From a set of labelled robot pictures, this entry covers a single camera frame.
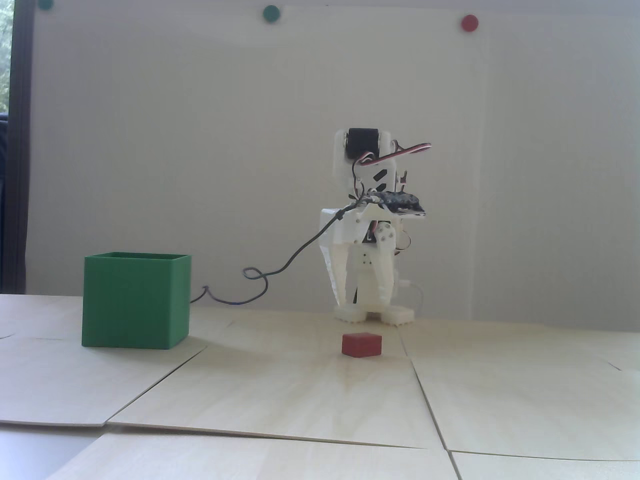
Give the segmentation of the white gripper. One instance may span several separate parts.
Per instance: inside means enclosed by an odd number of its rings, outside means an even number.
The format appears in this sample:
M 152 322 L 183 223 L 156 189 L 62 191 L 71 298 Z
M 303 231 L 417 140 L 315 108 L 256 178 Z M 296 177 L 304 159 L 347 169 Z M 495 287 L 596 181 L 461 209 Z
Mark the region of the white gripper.
M 341 210 L 323 209 L 320 222 L 324 224 L 342 216 L 320 236 L 320 247 L 327 274 L 338 306 L 346 304 L 346 281 L 350 247 L 364 242 L 368 234 L 375 238 L 375 278 L 381 301 L 393 296 L 395 283 L 394 256 L 399 236 L 401 215 L 387 205 L 365 199 L 358 205 Z

